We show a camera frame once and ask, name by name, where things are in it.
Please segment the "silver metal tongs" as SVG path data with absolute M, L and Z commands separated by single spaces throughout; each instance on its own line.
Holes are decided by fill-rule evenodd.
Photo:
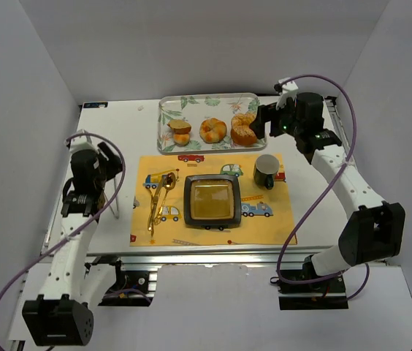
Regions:
M 118 176 L 116 175 L 114 178 L 105 183 L 103 192 L 104 206 L 107 207 L 104 212 L 112 214 L 114 219 L 120 219 L 118 195 L 115 195 L 117 188 Z

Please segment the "sliced brown bread loaf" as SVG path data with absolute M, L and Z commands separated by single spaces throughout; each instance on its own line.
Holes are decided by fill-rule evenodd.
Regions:
M 181 119 L 172 119 L 167 126 L 179 135 L 188 134 L 191 131 L 191 125 L 187 121 Z

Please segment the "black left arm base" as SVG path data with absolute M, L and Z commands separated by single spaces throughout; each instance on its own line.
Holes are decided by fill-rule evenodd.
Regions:
M 115 274 L 115 279 L 108 287 L 99 306 L 113 307 L 149 307 L 153 297 L 149 294 L 153 292 L 149 288 L 150 272 L 147 270 L 127 268 L 120 257 L 115 255 L 104 255 L 93 258 L 85 263 L 85 275 L 95 272 L 95 267 L 109 265 L 110 271 Z

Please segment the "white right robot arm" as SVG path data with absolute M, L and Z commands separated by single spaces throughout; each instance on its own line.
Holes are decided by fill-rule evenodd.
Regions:
M 262 136 L 270 124 L 270 136 L 291 135 L 298 151 L 328 183 L 348 222 L 337 244 L 305 259 L 296 279 L 278 278 L 287 284 L 316 284 L 333 279 L 362 263 L 395 257 L 400 253 L 405 209 L 388 203 L 351 164 L 340 138 L 324 127 L 324 99 L 316 93 L 287 97 L 283 105 L 260 105 L 250 128 Z

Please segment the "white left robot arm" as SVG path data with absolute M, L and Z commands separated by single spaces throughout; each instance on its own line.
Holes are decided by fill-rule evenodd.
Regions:
M 105 185 L 124 175 L 125 164 L 105 143 L 86 137 L 69 144 L 72 177 L 65 183 L 60 238 L 47 277 L 22 316 L 38 347 L 85 346 L 94 332 L 93 310 L 116 281 L 113 263 L 91 267 L 85 260 L 99 224 L 110 207 Z

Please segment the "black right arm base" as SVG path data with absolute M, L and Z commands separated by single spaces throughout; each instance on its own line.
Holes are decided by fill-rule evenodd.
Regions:
M 302 283 L 319 276 L 307 256 L 301 266 L 289 265 L 283 260 L 279 274 L 270 278 L 270 284 L 278 289 L 278 303 L 281 311 L 346 310 L 348 301 L 346 285 L 341 274 L 323 281 Z

